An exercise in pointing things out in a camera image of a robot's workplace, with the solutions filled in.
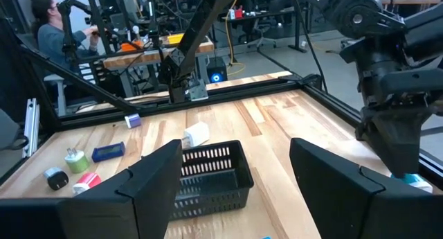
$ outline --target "gray sweater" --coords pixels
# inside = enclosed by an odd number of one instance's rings
[[[49,56],[50,60],[57,63],[65,69],[71,70],[76,73],[80,73],[78,68],[71,68],[71,64],[67,60],[65,54],[62,52],[64,32],[50,24],[44,24],[39,28],[37,43],[39,50]],[[73,39],[77,42],[77,47],[81,46],[81,42],[86,39],[86,35],[82,31],[73,33]],[[86,50],[79,48],[77,50],[77,56],[79,58],[85,58],[89,56],[97,55],[96,51]]]

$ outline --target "blue light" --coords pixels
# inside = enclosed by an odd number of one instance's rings
[[[210,77],[211,83],[217,83],[223,81],[223,76],[220,73],[214,73]]]

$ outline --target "dark hair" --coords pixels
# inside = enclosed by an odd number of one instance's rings
[[[32,26],[35,40],[37,40],[40,27],[49,22],[48,10],[52,7],[52,5],[53,0],[33,0],[31,4],[35,17],[35,21]]]

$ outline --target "black plastic basket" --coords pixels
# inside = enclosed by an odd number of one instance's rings
[[[180,190],[170,220],[243,208],[253,186],[240,141],[184,150]]]

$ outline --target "wooden tabletop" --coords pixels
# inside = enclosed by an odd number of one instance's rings
[[[437,4],[442,0],[381,0],[383,5],[388,4]]]
[[[167,41],[165,37],[161,37],[161,40]],[[200,47],[195,52],[198,53],[207,53],[214,51],[214,44],[207,38],[207,42],[203,42],[200,44]],[[163,50],[164,56],[169,55],[174,48],[166,48]],[[136,59],[140,53],[132,54],[132,55],[122,55],[117,57],[110,57],[103,61],[103,65],[108,69],[121,69],[130,65],[134,59]],[[142,63],[150,63],[150,62],[159,62],[160,54],[158,51],[148,51],[144,53],[142,56],[138,57],[134,63],[134,65],[142,64]]]
[[[288,74],[222,82],[233,85]],[[198,107],[143,118],[128,130],[124,121],[54,134],[0,187],[0,197],[71,197],[81,177],[69,173],[70,182],[52,191],[42,173],[53,166],[69,172],[64,163],[67,148],[91,155],[94,148],[125,142],[124,157],[92,163],[89,172],[108,179],[202,121],[209,125],[209,143],[241,141],[255,185],[244,209],[171,222],[166,238],[320,238],[298,189],[289,159],[289,141],[300,137],[353,162],[388,175],[388,169],[364,144],[352,127],[300,90],[229,103]]]

